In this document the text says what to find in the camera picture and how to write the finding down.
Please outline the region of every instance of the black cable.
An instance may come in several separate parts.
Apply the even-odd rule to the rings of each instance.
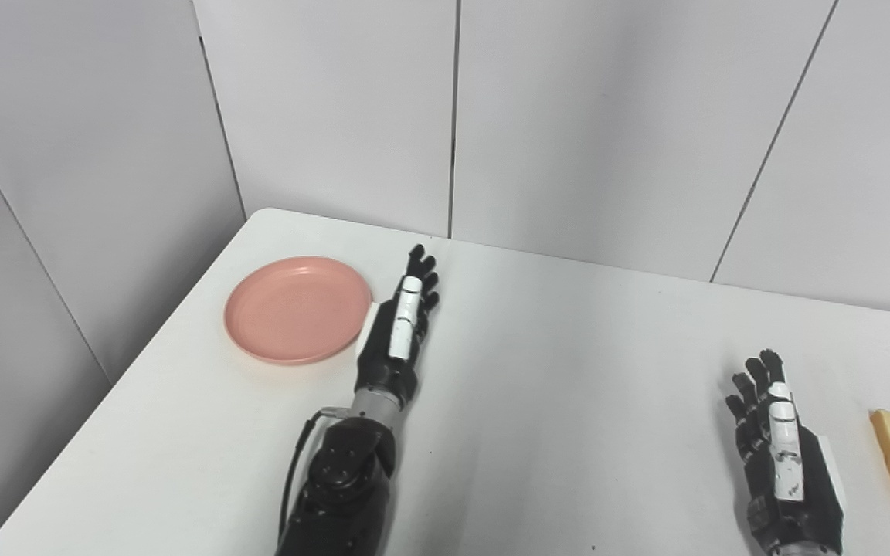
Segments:
[[[294,482],[297,459],[300,459],[301,451],[304,451],[304,444],[307,444],[307,440],[311,438],[311,430],[314,430],[314,425],[319,419],[321,419],[321,411],[314,412],[311,419],[304,422],[304,428],[301,429],[301,437],[297,439],[297,444],[294,446],[294,456],[290,458],[290,467],[287,468],[287,479],[284,481],[284,498],[280,503],[280,534],[278,542],[280,542],[280,538],[283,538],[284,527],[287,526],[287,499],[290,499],[290,484]]]

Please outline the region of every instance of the pink plate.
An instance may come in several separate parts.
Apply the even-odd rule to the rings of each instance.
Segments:
[[[226,302],[226,330],[264,361],[311,363],[357,337],[371,299],[363,277],[337,260],[286,258],[239,282]]]

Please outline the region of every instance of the robotic hand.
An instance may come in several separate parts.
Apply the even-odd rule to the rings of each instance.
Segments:
[[[379,549],[396,468],[393,432],[417,389],[414,363],[438,304],[434,267],[423,246],[410,251],[406,274],[378,308],[360,352],[352,407],[324,408],[304,426],[287,472],[278,556],[373,556]],[[286,522],[297,454],[323,415],[342,420],[325,430]]]
[[[843,554],[844,511],[819,439],[799,422],[780,357],[766,349],[746,370],[734,375],[741,395],[729,395],[727,407],[751,490],[751,534],[769,555]]]

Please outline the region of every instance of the white table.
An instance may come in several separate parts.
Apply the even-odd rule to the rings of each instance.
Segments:
[[[258,362],[227,338],[226,298],[263,264],[321,254],[382,300],[416,242],[442,304],[386,555],[755,554],[723,398],[767,347],[833,443],[845,553],[890,554],[868,421],[890,409],[890,313],[263,210],[3,525],[0,556],[272,555],[294,440],[350,402],[353,354]]]

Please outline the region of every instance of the panel seam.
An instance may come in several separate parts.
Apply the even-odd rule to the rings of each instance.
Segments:
[[[29,250],[32,251],[32,256],[36,258],[36,264],[39,264],[39,268],[42,269],[43,275],[46,276],[46,280],[50,284],[50,288],[53,288],[53,292],[56,293],[57,299],[60,300],[60,305],[64,307],[64,312],[67,312],[67,316],[71,319],[71,323],[74,324],[75,330],[77,330],[78,335],[81,336],[81,341],[84,342],[85,348],[88,348],[88,353],[91,353],[92,359],[95,360],[95,364],[98,365],[98,369],[102,372],[102,376],[105,377],[105,380],[108,381],[109,386],[114,386],[112,377],[110,377],[109,374],[105,372],[105,366],[102,365],[102,361],[98,358],[98,354],[95,353],[95,350],[91,347],[91,342],[88,341],[88,337],[86,337],[86,335],[84,334],[84,330],[81,330],[81,324],[78,324],[77,319],[75,319],[74,313],[71,312],[71,307],[67,305],[67,300],[64,299],[64,295],[60,294],[60,288],[57,287],[56,282],[53,281],[53,276],[50,275],[50,271],[47,270],[46,264],[43,263],[42,257],[40,257],[38,251],[36,251],[36,247],[34,246],[34,244],[32,244],[32,239],[29,238],[29,234],[25,231],[25,228],[22,227],[22,222],[20,222],[19,217],[15,214],[13,205],[9,203],[9,199],[6,198],[6,194],[2,191],[1,187],[0,198],[6,205],[9,214],[12,216],[13,222],[15,222],[15,226],[19,228],[19,232],[22,234],[22,239],[25,240],[25,243],[27,243],[27,246],[29,246]]]
[[[455,2],[455,53],[452,58],[452,144],[448,169],[448,237],[452,239],[455,219],[455,130],[459,110],[459,32],[462,27],[462,0]]]
[[[192,10],[195,9],[194,3],[191,4]],[[198,14],[194,12],[195,22],[198,21]],[[233,161],[233,148],[229,145],[229,135],[226,133],[226,121],[222,118],[222,106],[219,105],[219,92],[215,89],[215,78],[212,78],[212,64],[208,61],[208,53],[205,50],[205,38],[201,35],[200,29],[198,34],[198,44],[201,45],[201,57],[205,60],[205,74],[208,74],[208,85],[212,89],[212,101],[215,102],[215,114],[219,118],[219,129],[222,130],[222,142],[226,145],[226,158],[229,159],[229,171],[233,174],[233,185],[236,186],[236,197],[239,199],[239,210],[243,213],[243,221],[250,219],[246,214],[246,204],[243,201],[243,190],[239,187],[239,178],[236,175],[236,162]]]
[[[781,113],[781,120],[778,120],[778,127],[774,130],[774,136],[771,137],[771,141],[769,145],[767,145],[767,151],[764,151],[764,156],[760,161],[760,166],[757,168],[757,173],[755,173],[755,178],[751,182],[751,187],[748,189],[748,194],[744,198],[744,204],[741,205],[741,210],[739,210],[737,214],[737,219],[734,221],[734,226],[730,229],[730,235],[727,236],[727,242],[724,243],[723,250],[720,252],[720,258],[716,261],[716,266],[713,267],[713,274],[710,275],[709,281],[713,283],[716,281],[716,275],[720,272],[720,265],[723,264],[723,259],[727,257],[727,251],[730,249],[730,243],[734,240],[734,235],[737,233],[737,228],[741,225],[742,219],[744,219],[744,214],[746,210],[748,210],[748,205],[751,204],[751,197],[755,194],[755,190],[757,188],[757,182],[760,180],[760,175],[764,172],[764,166],[767,165],[767,161],[771,156],[771,151],[774,151],[774,144],[778,141],[778,136],[781,134],[782,127],[785,126],[785,120],[788,119],[789,110],[792,109],[792,105],[795,103],[795,98],[799,94],[799,89],[802,88],[802,81],[806,78],[806,74],[809,73],[809,66],[812,66],[812,61],[816,57],[816,50],[819,49],[820,42],[823,42],[823,35],[826,34],[827,27],[830,27],[830,20],[833,18],[834,12],[837,11],[837,4],[840,3],[840,0],[834,0],[833,5],[830,7],[829,13],[826,15],[826,21],[823,21],[823,27],[820,28],[819,35],[816,36],[816,42],[813,43],[812,50],[809,52],[809,57],[806,59],[805,66],[802,66],[802,73],[799,75],[798,81],[795,83],[795,89],[792,90],[792,96],[788,98],[788,104],[785,106],[784,112]]]

